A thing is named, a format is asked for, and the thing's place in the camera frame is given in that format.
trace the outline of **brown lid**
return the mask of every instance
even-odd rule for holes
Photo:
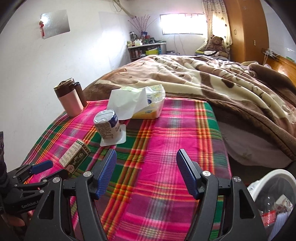
[[[57,95],[57,97],[62,97],[68,93],[70,93],[75,87],[73,86],[74,79],[70,78],[67,80],[62,81],[57,86],[54,87],[54,91]]]

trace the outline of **red label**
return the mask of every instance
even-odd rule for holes
[[[276,211],[273,210],[273,211],[270,211],[268,213],[264,213],[261,216],[261,219],[262,219],[262,222],[263,222],[264,226],[267,226],[269,224],[274,223],[275,220],[276,220]]]

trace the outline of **silver screw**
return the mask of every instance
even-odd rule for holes
[[[237,183],[240,183],[241,181],[241,178],[240,177],[233,177],[233,180]]]
[[[85,177],[90,177],[91,176],[91,172],[90,171],[86,171],[86,172],[83,173],[83,175]]]
[[[54,183],[58,183],[60,180],[61,180],[61,179],[60,179],[59,177],[55,177],[55,178],[52,180],[52,182],[54,182]]]
[[[211,175],[211,173],[209,171],[203,171],[202,174],[205,176],[205,177],[209,177]]]

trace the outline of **yellow tissue package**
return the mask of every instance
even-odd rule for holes
[[[146,91],[148,106],[133,114],[132,119],[155,119],[160,116],[165,101],[165,89],[162,85],[149,86],[151,91]],[[120,89],[141,92],[143,88],[121,87]]]

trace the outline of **wooden headboard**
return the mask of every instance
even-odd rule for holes
[[[268,57],[267,64],[269,64],[273,70],[286,75],[296,86],[296,63],[280,56],[279,60],[274,60]]]

